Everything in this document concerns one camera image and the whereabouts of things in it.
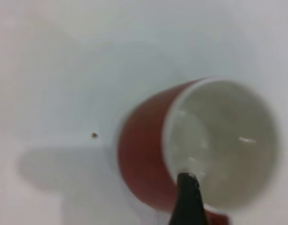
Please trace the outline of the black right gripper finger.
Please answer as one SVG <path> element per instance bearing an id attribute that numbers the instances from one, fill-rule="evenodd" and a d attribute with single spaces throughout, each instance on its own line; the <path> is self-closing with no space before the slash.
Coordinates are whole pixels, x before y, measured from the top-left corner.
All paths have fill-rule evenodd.
<path id="1" fill-rule="evenodd" d="M 208 225 L 199 182 L 192 173 L 177 176 L 177 201 L 169 225 Z"/>

